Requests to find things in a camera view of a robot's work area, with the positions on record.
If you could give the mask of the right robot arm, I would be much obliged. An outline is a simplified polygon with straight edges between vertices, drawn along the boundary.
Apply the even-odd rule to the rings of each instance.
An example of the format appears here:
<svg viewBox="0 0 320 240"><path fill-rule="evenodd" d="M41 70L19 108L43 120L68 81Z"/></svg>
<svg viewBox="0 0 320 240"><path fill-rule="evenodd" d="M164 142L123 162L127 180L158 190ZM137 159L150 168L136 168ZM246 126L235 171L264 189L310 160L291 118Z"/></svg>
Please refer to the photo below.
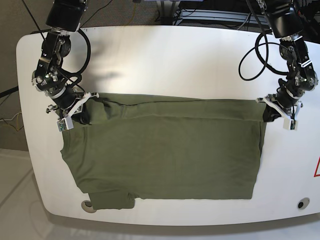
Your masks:
<svg viewBox="0 0 320 240"><path fill-rule="evenodd" d="M79 83L82 73L87 68L91 58L89 38L80 29L80 21L87 10L86 0L55 0L46 20L50 31L41 46L41 57L37 68L32 74L32 84L38 91L51 98L46 112L57 112L57 125L64 131L73 127L73 122L82 125L90 123L86 102L96 93L85 92ZM63 60L71 51L70 34L78 32L85 40L86 59L80 70L69 72L64 70Z"/></svg>

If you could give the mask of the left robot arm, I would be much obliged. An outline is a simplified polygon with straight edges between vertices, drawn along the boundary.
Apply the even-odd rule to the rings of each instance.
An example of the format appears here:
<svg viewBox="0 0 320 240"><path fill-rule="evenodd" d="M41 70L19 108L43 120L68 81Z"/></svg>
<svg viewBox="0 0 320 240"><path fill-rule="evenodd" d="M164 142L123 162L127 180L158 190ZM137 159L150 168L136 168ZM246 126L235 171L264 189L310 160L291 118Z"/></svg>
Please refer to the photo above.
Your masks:
<svg viewBox="0 0 320 240"><path fill-rule="evenodd" d="M307 45L301 35L303 23L299 16L299 5L295 0L259 0L258 5L270 27L266 33L273 33L279 39L279 53L288 67L288 72L278 71L262 58L258 49L263 37L261 33L254 46L258 59L271 72L286 77L286 80L278 80L276 93L270 94L267 99L294 119L293 108L298 100L305 92L314 90L318 85Z"/></svg>

